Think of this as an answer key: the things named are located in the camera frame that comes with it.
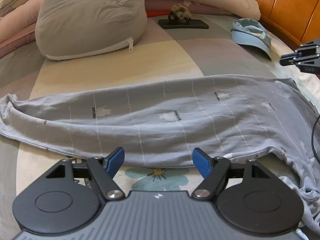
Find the ribbed gray panel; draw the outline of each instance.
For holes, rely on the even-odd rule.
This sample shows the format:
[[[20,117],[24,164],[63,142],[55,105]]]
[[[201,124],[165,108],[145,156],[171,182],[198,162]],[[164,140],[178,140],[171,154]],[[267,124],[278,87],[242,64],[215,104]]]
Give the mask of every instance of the ribbed gray panel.
[[[211,204],[192,200],[188,192],[139,192],[109,202],[99,217],[78,232],[64,236],[33,236],[15,240],[254,240],[229,227]],[[264,240],[301,240],[295,233]]]

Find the wooden headboard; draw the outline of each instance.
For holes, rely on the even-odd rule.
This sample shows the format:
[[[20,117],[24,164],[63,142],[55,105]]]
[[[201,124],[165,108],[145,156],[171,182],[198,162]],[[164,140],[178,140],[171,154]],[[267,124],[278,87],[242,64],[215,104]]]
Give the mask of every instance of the wooden headboard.
[[[257,0],[261,24],[291,49],[320,38],[319,0]]]

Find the metal screw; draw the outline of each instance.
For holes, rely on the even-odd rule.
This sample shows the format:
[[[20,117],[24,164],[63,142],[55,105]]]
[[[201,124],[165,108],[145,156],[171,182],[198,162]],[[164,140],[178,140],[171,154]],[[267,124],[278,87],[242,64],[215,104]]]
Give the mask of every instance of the metal screw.
[[[209,197],[210,196],[210,192],[206,189],[197,189],[194,194],[197,197]]]
[[[113,198],[113,199],[119,199],[119,198],[122,198],[123,197],[123,192],[120,191],[120,190],[110,190],[108,193],[107,193],[107,196],[109,198]]]

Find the beige fabric flower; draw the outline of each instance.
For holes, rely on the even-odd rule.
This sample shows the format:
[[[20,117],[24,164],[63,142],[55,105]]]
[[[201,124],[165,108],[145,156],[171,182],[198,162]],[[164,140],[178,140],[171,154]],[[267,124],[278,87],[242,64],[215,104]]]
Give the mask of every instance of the beige fabric flower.
[[[185,18],[191,18],[191,13],[188,10],[188,7],[181,4],[175,4],[171,7],[171,11],[177,15],[180,20]]]

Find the bed sheet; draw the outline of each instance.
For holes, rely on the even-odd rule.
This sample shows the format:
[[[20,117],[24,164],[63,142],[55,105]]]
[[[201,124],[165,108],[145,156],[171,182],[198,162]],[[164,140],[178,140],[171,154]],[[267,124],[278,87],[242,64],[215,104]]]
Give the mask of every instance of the bed sheet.
[[[300,73],[294,66],[280,66],[280,56],[292,50],[271,33],[272,61],[264,52],[241,47],[232,41],[232,22],[237,17],[193,16],[207,23],[209,30],[163,30],[157,25],[160,18],[164,17],[148,19],[146,30],[132,53],[123,49],[53,62],[40,54],[35,42],[23,46],[0,60],[0,97],[11,93],[20,100],[27,100],[51,93],[214,74],[245,74],[291,77],[303,95],[320,109],[320,80],[315,75]],[[19,231],[11,211],[14,197],[61,158],[64,156],[0,137],[0,239],[10,239]],[[299,184],[299,178],[290,167],[275,156],[268,155],[260,161],[277,176],[287,176]],[[126,194],[131,189],[192,192],[202,181],[195,168],[154,169],[126,165],[114,179]]]

